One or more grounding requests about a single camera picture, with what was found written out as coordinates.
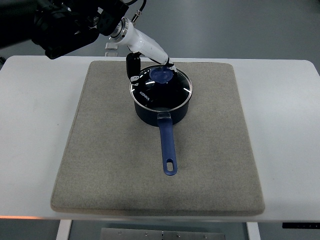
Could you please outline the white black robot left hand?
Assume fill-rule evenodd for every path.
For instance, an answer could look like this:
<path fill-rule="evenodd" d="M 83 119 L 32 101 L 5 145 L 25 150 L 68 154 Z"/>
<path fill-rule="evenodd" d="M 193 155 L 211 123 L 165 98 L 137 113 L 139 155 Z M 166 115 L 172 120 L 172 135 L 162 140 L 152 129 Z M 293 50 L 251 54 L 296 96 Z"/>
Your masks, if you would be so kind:
<path fill-rule="evenodd" d="M 140 77 L 140 55 L 177 72 L 176 66 L 163 48 L 153 38 L 136 29 L 134 23 L 126 17 L 122 18 L 109 39 L 117 45 L 127 46 L 131 51 L 126 57 L 126 72 L 134 84 Z"/>

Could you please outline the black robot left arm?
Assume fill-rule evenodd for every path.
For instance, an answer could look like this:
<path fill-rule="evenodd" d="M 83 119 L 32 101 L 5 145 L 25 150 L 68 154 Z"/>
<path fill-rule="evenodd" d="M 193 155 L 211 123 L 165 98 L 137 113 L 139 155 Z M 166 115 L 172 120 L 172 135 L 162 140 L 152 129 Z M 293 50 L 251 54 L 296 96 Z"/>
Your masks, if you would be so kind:
<path fill-rule="evenodd" d="M 117 33 L 122 18 L 134 3 L 133 0 L 2 0 L 0 47 L 32 40 L 54 60 L 95 42 L 99 35 Z"/>

